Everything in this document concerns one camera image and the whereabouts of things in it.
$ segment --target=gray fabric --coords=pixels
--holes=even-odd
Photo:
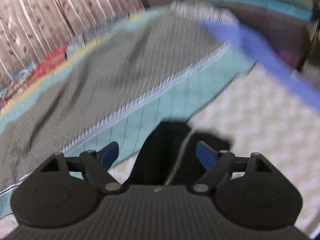
[[[117,33],[49,88],[0,137],[0,188],[34,170],[93,123],[220,47],[171,14]]]

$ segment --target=black object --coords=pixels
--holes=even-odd
[[[215,150],[217,162],[207,172],[194,158],[198,141]],[[115,156],[115,142],[80,157],[52,155],[12,194],[19,227],[6,239],[308,239],[294,227],[302,207],[299,192],[263,155],[235,157],[215,147],[230,143],[191,135],[185,124],[162,122],[122,186],[109,167],[99,164],[101,154]],[[193,176],[187,174],[192,164]],[[68,170],[82,172],[85,180],[69,176]],[[224,182],[241,171],[243,177]],[[173,175],[171,185],[164,186],[168,175]]]

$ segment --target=blue fabric edge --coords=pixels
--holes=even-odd
[[[306,21],[310,20],[312,15],[311,11],[307,11],[307,10],[298,8],[294,5],[283,3],[277,0],[213,0],[213,1],[234,1],[234,2],[251,4],[259,7],[265,7],[273,11],[283,13],[298,19],[306,20]]]

